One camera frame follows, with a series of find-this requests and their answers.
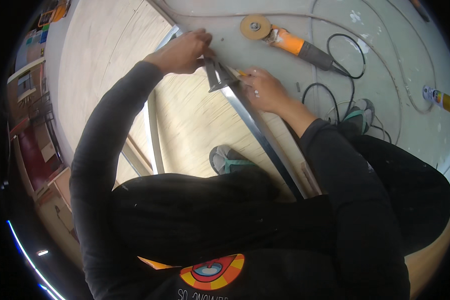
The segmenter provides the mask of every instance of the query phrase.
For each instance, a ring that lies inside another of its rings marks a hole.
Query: black sweatshirt
[[[335,259],[296,249],[217,258],[233,267],[213,281],[222,288],[210,289],[194,287],[191,267],[155,270],[128,253],[111,229],[111,191],[133,120],[162,77],[155,65],[137,63],[103,95],[76,149],[71,206],[85,279],[95,299],[409,298],[400,229],[387,192],[368,162],[321,119],[305,131],[300,147],[329,193],[337,226]]]

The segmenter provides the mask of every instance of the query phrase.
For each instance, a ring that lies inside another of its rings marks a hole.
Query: black pants
[[[450,217],[446,178],[388,142],[367,135],[347,138],[390,196],[403,255],[432,243]],[[279,190],[256,166],[209,178],[139,177],[112,194],[116,234],[137,256],[168,265],[190,266],[259,248],[335,252],[336,227],[328,196],[276,203]]]

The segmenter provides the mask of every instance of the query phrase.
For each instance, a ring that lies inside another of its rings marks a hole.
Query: grinding disc
[[[258,30],[254,31],[252,29],[251,24],[253,22],[258,24]],[[240,23],[240,32],[247,39],[263,39],[270,33],[271,29],[272,25],[270,24],[270,21],[261,14],[247,15]]]

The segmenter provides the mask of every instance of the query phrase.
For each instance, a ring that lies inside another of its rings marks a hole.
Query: orange graphic
[[[244,262],[243,254],[228,255],[183,268],[180,271],[180,278],[198,290],[213,291],[235,280]]]

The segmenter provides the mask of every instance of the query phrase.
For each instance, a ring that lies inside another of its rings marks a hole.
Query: angle grinder
[[[332,65],[334,59],[331,55],[291,34],[287,29],[271,24],[263,15],[247,15],[240,23],[240,32],[247,39],[263,40],[268,45],[288,51],[324,71],[330,70],[347,76],[342,70]]]

